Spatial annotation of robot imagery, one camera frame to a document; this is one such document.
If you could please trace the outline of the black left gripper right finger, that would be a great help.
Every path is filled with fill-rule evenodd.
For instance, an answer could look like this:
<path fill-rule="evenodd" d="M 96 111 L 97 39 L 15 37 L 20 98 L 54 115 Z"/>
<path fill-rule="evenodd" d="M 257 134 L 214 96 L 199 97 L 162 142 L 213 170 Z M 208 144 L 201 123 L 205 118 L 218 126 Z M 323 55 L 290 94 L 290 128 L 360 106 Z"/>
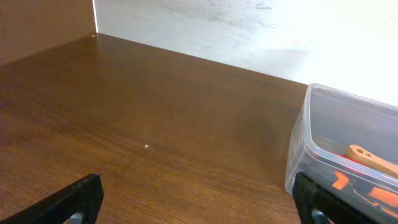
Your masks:
<path fill-rule="evenodd" d="M 374 220 L 327 191 L 303 172 L 295 176 L 292 195 L 302 223 L 374 223 Z"/>

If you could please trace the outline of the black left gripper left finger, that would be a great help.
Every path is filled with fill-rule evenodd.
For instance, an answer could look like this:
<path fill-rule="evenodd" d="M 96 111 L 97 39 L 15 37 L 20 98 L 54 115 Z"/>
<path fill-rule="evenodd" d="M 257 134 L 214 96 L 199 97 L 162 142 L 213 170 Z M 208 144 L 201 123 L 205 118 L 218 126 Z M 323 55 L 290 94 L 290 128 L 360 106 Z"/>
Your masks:
<path fill-rule="evenodd" d="M 98 174 L 88 174 L 1 223 L 87 223 L 95 224 L 104 198 Z"/>

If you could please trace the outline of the red scraper wooden handle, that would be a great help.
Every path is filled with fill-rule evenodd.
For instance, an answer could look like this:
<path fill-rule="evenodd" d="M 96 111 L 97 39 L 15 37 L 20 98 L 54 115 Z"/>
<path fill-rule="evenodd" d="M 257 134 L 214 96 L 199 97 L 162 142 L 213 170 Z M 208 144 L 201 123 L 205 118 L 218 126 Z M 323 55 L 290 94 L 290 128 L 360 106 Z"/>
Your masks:
<path fill-rule="evenodd" d="M 345 149 L 345 153 L 338 154 L 338 156 L 397 178 L 397 164 L 393 164 L 380 157 L 377 157 L 359 145 L 349 145 Z"/>

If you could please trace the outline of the clear plastic container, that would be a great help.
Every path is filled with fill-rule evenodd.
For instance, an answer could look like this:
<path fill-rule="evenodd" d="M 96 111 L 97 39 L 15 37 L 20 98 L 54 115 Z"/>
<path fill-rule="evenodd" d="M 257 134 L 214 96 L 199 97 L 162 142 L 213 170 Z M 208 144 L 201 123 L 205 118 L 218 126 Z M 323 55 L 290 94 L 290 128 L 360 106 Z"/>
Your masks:
<path fill-rule="evenodd" d="M 327 86 L 309 85 L 290 138 L 286 191 L 292 193 L 296 174 L 303 172 L 299 167 L 303 162 L 363 172 L 373 183 L 397 193 L 397 178 L 338 156 L 352 144 L 397 164 L 397 108 Z"/>

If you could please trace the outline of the orange black handled pliers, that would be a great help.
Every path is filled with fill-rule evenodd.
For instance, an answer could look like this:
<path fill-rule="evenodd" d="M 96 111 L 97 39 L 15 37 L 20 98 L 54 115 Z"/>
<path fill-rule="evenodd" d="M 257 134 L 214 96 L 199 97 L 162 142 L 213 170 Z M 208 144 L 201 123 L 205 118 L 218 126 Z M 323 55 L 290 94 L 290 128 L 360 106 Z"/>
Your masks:
<path fill-rule="evenodd" d="M 315 167 L 301 162 L 299 167 L 334 196 L 371 218 L 397 220 L 397 193 L 369 180 L 363 172 L 330 166 Z"/>

